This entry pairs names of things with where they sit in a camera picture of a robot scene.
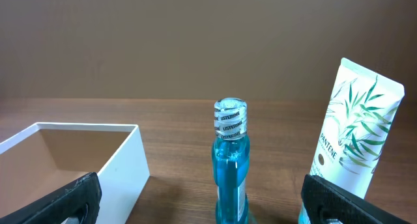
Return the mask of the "blue Listerine mouthwash bottle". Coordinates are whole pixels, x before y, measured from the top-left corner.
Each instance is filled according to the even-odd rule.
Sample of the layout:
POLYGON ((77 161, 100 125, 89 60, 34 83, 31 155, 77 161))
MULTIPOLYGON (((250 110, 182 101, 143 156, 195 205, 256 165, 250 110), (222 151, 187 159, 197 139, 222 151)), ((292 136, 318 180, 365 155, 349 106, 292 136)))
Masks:
POLYGON ((248 222, 246 177, 250 166, 247 103, 224 98, 214 104, 212 169, 217 186, 216 222, 248 222))

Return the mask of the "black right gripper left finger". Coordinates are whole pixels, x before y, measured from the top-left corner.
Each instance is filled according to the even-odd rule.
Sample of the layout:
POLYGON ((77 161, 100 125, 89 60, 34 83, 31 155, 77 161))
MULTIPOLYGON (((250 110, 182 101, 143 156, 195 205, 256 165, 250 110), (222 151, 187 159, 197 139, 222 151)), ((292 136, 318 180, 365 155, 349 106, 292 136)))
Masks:
POLYGON ((95 224, 102 198, 96 172, 90 172, 1 218, 1 224, 95 224))

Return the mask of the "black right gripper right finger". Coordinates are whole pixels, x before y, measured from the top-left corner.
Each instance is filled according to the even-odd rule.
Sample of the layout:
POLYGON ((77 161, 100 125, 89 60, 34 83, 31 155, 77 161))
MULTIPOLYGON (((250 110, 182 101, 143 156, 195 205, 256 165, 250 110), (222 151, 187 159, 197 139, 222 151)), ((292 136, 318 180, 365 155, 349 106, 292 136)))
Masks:
POLYGON ((306 175, 302 202, 312 224, 409 224, 318 175, 306 175))

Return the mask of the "white Pantene tube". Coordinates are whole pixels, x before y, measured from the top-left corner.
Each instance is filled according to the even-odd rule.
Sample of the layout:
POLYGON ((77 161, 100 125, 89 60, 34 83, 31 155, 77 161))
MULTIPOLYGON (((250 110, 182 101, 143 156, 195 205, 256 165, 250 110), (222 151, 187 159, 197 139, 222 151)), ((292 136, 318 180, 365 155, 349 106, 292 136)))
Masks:
POLYGON ((363 199, 404 95, 402 84, 343 58, 309 173, 363 199))

